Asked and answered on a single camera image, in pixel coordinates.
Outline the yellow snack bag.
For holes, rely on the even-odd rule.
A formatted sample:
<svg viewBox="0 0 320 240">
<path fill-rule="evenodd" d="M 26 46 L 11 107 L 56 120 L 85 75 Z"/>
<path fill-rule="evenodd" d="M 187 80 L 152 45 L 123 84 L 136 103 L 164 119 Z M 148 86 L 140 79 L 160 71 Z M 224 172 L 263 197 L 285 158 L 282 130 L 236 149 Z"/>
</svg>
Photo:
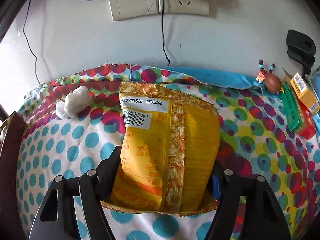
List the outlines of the yellow snack bag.
<svg viewBox="0 0 320 240">
<path fill-rule="evenodd" d="M 192 216 L 217 208 L 207 190 L 220 144 L 216 107 L 151 83 L 119 86 L 125 135 L 111 194 L 117 212 Z"/>
</svg>

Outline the colourful polka dot cloth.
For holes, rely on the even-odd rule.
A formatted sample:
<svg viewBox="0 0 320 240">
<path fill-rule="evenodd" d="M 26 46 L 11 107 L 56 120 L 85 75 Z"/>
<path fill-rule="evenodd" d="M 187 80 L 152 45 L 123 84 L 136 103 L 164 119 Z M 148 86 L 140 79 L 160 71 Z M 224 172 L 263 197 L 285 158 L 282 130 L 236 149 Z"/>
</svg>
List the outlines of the colourful polka dot cloth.
<svg viewBox="0 0 320 240">
<path fill-rule="evenodd" d="M 123 142 L 122 81 L 159 83 L 207 100 L 220 122 L 219 162 L 241 176 L 263 175 L 279 201 L 291 237 L 299 239 L 319 213 L 319 134 L 306 140 L 288 130 L 282 102 L 262 88 L 239 86 L 220 74 L 179 73 L 130 64 L 105 64 L 42 84 L 18 113 L 27 127 L 17 162 L 17 207 L 25 236 L 52 180 L 96 168 Z M 85 86 L 92 103 L 74 119 L 60 119 L 56 103 Z"/>
</svg>

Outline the white crumpled paper ball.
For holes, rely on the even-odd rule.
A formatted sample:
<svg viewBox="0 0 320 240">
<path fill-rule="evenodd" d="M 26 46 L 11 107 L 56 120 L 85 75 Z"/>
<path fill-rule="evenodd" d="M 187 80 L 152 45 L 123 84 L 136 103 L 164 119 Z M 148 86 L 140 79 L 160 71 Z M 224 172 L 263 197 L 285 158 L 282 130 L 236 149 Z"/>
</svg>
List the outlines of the white crumpled paper ball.
<svg viewBox="0 0 320 240">
<path fill-rule="evenodd" d="M 80 86 L 68 93 L 64 100 L 56 103 L 55 112 L 60 119 L 74 119 L 92 103 L 92 98 L 85 86 Z"/>
</svg>

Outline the gold tin box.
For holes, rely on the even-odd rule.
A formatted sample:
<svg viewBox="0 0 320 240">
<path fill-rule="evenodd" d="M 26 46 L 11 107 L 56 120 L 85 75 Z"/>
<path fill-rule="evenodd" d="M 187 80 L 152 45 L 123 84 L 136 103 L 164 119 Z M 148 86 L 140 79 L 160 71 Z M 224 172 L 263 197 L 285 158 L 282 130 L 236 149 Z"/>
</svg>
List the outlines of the gold tin box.
<svg viewBox="0 0 320 240">
<path fill-rule="evenodd" d="M 26 123 L 14 112 L 2 127 L 7 132 L 1 142 L 1 239 L 25 239 L 18 214 L 16 178 Z"/>
</svg>

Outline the green red medicine box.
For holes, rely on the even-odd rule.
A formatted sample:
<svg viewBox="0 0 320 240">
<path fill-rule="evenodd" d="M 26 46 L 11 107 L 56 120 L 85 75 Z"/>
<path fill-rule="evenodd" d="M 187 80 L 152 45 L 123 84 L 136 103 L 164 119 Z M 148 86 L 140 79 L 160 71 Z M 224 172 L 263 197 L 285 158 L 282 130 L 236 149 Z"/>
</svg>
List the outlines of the green red medicine box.
<svg viewBox="0 0 320 240">
<path fill-rule="evenodd" d="M 287 82 L 282 84 L 279 94 L 284 105 L 288 130 L 306 140 L 311 139 L 316 133 L 316 128 L 309 110 Z"/>
</svg>

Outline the small brown snail figurine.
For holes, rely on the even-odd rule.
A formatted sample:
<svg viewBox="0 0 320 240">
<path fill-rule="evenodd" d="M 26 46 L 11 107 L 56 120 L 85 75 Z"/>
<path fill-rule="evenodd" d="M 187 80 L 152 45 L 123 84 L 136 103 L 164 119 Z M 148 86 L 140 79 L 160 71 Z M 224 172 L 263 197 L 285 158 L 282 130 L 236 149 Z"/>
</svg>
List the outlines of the small brown snail figurine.
<svg viewBox="0 0 320 240">
<path fill-rule="evenodd" d="M 259 60 L 259 73 L 256 77 L 256 81 L 259 83 L 263 83 L 266 90 L 270 94 L 278 94 L 282 86 L 280 78 L 273 73 L 275 67 L 276 64 L 273 63 L 269 66 L 269 69 L 267 71 L 264 68 L 263 60 Z"/>
</svg>

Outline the yellow medicine box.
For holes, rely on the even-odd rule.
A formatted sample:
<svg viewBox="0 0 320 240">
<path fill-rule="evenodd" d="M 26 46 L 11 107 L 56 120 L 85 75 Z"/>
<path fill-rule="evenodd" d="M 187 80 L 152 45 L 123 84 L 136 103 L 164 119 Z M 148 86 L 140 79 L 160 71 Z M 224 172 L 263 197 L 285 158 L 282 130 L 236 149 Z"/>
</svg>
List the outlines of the yellow medicine box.
<svg viewBox="0 0 320 240">
<path fill-rule="evenodd" d="M 312 115 L 317 114 L 319 111 L 319 100 L 314 92 L 307 85 L 299 73 L 296 73 L 290 80 L 298 99 L 305 105 Z"/>
</svg>

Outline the black stapler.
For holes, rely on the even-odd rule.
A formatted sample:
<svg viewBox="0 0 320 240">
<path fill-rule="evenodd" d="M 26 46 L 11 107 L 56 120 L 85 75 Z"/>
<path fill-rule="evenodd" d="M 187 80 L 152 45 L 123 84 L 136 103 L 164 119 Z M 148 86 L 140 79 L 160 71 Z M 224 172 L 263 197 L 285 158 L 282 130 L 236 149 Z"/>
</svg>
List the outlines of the black stapler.
<svg viewBox="0 0 320 240">
<path fill-rule="evenodd" d="M 315 64 L 316 45 L 312 38 L 304 33 L 288 30 L 286 37 L 287 55 L 302 65 L 302 78 L 310 75 Z"/>
</svg>

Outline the white wall socket plate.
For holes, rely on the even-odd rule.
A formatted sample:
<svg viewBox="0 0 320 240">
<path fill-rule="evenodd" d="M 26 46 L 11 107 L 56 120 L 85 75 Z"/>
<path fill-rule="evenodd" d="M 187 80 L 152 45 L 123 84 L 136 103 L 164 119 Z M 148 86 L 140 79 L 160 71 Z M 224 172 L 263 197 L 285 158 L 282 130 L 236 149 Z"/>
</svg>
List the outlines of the white wall socket plate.
<svg viewBox="0 0 320 240">
<path fill-rule="evenodd" d="M 209 15 L 210 0 L 109 0 L 112 21 L 121 21 L 162 12 Z"/>
</svg>

